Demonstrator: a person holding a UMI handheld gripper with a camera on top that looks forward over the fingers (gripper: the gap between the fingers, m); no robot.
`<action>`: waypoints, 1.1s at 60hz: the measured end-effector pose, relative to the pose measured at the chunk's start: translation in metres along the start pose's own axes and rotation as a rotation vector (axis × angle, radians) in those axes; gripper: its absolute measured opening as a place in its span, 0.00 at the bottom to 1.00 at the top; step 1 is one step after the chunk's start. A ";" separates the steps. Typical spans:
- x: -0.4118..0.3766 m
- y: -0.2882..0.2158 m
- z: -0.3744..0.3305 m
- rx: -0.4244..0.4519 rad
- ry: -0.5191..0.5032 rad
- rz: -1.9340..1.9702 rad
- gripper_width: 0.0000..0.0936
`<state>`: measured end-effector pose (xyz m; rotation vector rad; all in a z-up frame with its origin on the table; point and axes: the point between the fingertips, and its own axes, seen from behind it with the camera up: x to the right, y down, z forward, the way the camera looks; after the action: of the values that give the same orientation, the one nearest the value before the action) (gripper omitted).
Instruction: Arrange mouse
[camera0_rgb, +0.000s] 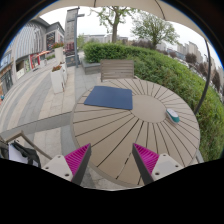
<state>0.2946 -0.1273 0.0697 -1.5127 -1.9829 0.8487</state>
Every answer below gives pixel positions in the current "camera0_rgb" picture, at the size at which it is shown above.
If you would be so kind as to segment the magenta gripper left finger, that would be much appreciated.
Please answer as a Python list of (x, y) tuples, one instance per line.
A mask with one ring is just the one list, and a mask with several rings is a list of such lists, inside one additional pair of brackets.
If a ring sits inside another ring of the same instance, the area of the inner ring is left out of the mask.
[(66, 156), (56, 155), (43, 170), (80, 185), (91, 156), (91, 144), (86, 144)]

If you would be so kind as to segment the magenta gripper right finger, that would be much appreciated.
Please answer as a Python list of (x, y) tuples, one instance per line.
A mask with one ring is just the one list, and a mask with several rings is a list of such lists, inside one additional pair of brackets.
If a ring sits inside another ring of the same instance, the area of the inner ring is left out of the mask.
[(132, 146), (132, 154), (145, 185), (183, 168), (168, 154), (157, 154), (136, 143)]

